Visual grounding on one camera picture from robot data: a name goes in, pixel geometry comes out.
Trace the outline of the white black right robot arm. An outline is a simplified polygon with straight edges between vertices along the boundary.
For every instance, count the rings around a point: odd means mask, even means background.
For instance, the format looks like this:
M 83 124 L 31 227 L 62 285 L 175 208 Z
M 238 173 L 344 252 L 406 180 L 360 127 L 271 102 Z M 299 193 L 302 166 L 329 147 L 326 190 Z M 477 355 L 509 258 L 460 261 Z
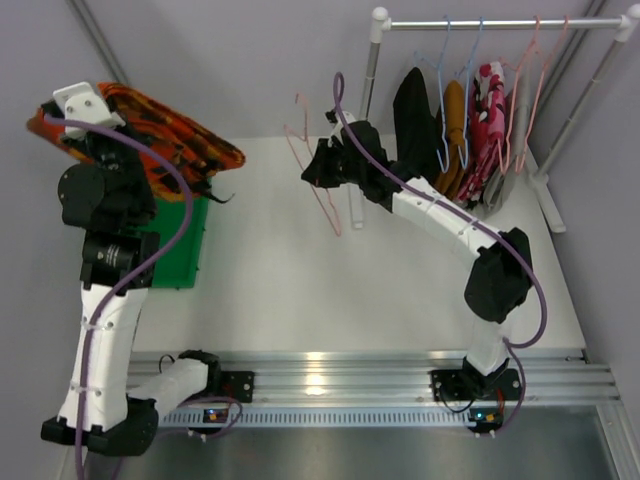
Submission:
M 318 140 L 302 180 L 322 189 L 357 187 L 368 202 L 419 227 L 468 268 L 463 299 L 474 327 L 459 378 L 480 397 L 507 371 L 507 319 L 535 284 L 528 236 L 482 223 L 440 196 L 417 166 L 389 161 L 369 122 L 336 116 L 329 122 L 332 131 Z

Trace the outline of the orange camouflage trousers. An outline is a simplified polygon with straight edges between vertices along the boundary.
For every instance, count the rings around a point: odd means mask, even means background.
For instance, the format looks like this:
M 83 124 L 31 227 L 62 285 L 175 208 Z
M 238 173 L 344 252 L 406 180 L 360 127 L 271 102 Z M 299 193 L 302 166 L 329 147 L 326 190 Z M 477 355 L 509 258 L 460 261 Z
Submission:
M 97 87 L 110 109 L 115 110 L 131 127 L 132 133 L 126 134 L 169 161 L 181 173 L 194 198 L 206 198 L 218 204 L 225 204 L 233 198 L 233 194 L 224 200 L 216 197 L 212 193 L 210 178 L 219 172 L 242 167 L 246 157 L 240 149 L 193 119 L 134 88 L 118 82 L 99 82 Z M 75 160 L 93 163 L 81 142 L 74 144 L 62 140 L 63 126 L 45 122 L 45 113 L 62 117 L 55 104 L 54 100 L 42 104 L 27 121 L 27 130 Z M 166 169 L 149 155 L 138 155 L 154 197 L 171 203 L 184 202 L 184 194 L 177 181 Z

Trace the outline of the black trousers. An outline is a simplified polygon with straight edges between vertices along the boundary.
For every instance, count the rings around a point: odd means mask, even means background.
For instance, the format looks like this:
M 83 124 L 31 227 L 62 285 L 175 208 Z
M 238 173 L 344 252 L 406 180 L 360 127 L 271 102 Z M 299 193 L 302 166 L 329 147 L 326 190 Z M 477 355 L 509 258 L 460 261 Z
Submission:
M 413 67 L 401 82 L 393 101 L 393 116 L 397 159 L 391 171 L 403 181 L 424 177 L 434 185 L 441 174 L 438 154 L 442 153 L 442 143 L 419 68 Z

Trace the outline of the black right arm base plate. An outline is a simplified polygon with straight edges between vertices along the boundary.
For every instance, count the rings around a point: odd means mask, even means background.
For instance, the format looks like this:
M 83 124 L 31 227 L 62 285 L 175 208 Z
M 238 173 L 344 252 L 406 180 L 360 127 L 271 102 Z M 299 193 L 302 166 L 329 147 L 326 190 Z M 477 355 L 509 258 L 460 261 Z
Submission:
M 522 381 L 516 369 L 483 376 L 473 368 L 436 369 L 430 373 L 434 399 L 446 402 L 497 401 L 498 392 L 506 401 L 516 401 Z

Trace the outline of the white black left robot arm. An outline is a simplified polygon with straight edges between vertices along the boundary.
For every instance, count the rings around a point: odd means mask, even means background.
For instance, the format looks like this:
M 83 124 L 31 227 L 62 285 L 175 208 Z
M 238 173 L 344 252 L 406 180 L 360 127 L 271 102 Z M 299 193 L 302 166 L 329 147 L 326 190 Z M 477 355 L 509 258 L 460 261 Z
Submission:
M 141 154 L 149 147 L 120 127 L 80 123 L 63 137 L 89 163 L 69 168 L 58 194 L 65 224 L 84 230 L 80 292 L 82 318 L 75 364 L 59 412 L 42 424 L 45 441 L 107 457 L 145 453 L 160 420 L 183 402 L 216 395 L 222 370 L 216 355 L 187 350 L 147 383 L 129 389 L 128 368 L 142 307 L 159 258 L 186 231 L 184 218 L 166 244 L 139 232 L 155 206 Z

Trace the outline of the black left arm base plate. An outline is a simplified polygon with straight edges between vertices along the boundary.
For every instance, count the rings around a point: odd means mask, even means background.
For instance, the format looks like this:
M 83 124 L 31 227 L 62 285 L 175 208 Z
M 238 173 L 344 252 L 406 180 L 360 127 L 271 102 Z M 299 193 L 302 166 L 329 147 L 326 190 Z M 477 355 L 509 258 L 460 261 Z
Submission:
M 215 393 L 241 403 L 252 403 L 255 377 L 253 371 L 222 371 Z

